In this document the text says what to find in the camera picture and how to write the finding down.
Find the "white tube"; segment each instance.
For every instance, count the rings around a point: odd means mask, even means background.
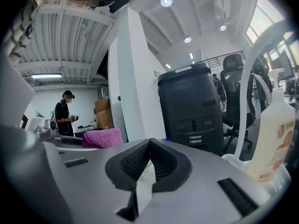
[[[264,80],[259,75],[257,75],[257,74],[252,74],[252,75],[256,79],[256,81],[259,84],[261,84],[261,86],[263,88],[263,91],[266,94],[267,103],[271,104],[271,102],[272,102],[272,95],[271,95],[271,92],[270,92],[269,87],[267,86],[266,82],[264,82]]]
[[[244,138],[246,132],[246,113],[247,113],[247,85],[249,81],[249,76],[254,61],[258,57],[261,50],[270,43],[276,37],[283,37],[283,35],[292,29],[295,29],[289,21],[279,21],[273,24],[271,27],[267,28],[256,40],[250,49],[250,53],[247,57],[246,63],[243,68],[242,78],[241,78],[241,88],[240,88],[240,131],[237,143],[237,148],[235,150],[235,158],[239,159]]]

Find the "black cap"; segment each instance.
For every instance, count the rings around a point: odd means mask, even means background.
[[[73,96],[73,93],[72,93],[71,91],[65,91],[65,92],[63,93],[62,97],[63,97],[64,95],[71,95],[72,98],[75,98],[75,97]]]
[[[72,95],[73,93],[71,91],[65,91],[64,94],[65,95]]]

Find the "white pillar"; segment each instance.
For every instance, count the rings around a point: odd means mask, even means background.
[[[122,140],[127,140],[125,131],[125,124],[122,115],[121,102],[118,97],[121,95],[118,82],[118,70],[117,70],[117,38],[111,44],[108,55],[108,83],[109,83],[109,96],[111,112],[113,117],[113,123],[115,128],[119,128],[121,131]]]
[[[154,69],[139,14],[126,7],[118,22],[118,76],[128,139],[165,138]]]

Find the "person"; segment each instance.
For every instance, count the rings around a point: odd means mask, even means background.
[[[3,49],[13,66],[17,66],[32,39],[34,17],[44,0],[28,0],[15,17],[3,38]],[[104,6],[109,0],[67,0],[81,5]]]
[[[226,94],[224,91],[223,84],[222,84],[221,80],[217,77],[216,74],[213,74],[213,80],[214,80],[214,84],[215,84],[215,87],[217,90],[218,98],[220,100],[221,110],[223,112],[225,112],[226,111]]]
[[[75,98],[70,91],[65,91],[62,95],[62,100],[55,106],[55,119],[58,126],[58,132],[60,135],[64,136],[74,136],[73,128],[71,126],[72,122],[78,120],[78,118],[69,118],[69,108],[68,103],[72,102]]]

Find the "staircase railing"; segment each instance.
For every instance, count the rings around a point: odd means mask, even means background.
[[[206,59],[204,61],[197,62],[195,64],[206,63],[210,68],[221,66],[221,65],[223,65],[224,58],[231,54],[240,54],[242,57],[242,61],[246,60],[244,53],[241,50],[241,51],[237,51],[237,52],[233,52],[233,53],[227,53],[227,54],[221,55],[221,56],[216,56],[216,57],[213,57],[210,59]]]

